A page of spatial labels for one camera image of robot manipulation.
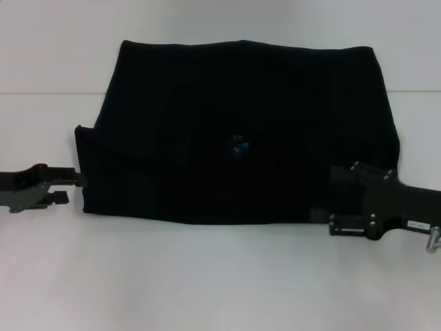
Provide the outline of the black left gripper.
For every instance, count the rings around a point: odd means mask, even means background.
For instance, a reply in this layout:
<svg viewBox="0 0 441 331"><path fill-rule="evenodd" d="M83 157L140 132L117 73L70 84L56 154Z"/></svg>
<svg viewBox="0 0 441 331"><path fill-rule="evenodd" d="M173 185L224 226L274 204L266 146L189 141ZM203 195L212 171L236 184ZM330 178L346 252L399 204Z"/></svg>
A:
<svg viewBox="0 0 441 331"><path fill-rule="evenodd" d="M19 172L2 172L1 207L8 207L11 213L23 212L39 205L46 195L47 206L70 202L66 191L48 192L50 185L84 188L86 178L74 168L48 167L46 164L36 164Z"/></svg>

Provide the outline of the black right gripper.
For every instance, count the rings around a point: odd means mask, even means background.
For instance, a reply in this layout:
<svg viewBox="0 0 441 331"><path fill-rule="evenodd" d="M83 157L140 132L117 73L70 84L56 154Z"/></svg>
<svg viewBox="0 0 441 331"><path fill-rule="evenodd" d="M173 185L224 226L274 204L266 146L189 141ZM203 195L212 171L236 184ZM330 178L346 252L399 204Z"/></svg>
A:
<svg viewBox="0 0 441 331"><path fill-rule="evenodd" d="M391 230L428 234L440 227L440 192L405 185L392 169L360 161L349 167L332 166L330 183L366 188L363 210L310 207L309 221L326 223L331 236L377 241Z"/></svg>

